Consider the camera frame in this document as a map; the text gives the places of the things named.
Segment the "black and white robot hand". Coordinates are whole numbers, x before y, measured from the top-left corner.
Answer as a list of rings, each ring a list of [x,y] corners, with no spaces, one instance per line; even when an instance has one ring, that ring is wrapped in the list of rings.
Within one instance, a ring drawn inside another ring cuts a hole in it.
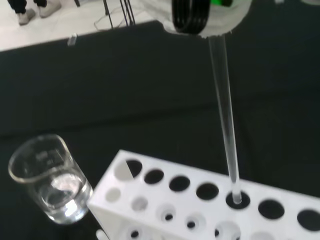
[[[142,8],[155,20],[162,23],[164,29],[171,33],[177,34],[175,30],[172,7],[170,0],[140,0]],[[232,31],[248,14],[250,0],[236,0],[227,6],[212,6],[209,10],[209,19],[204,30],[199,35],[203,38],[210,36],[221,36]]]

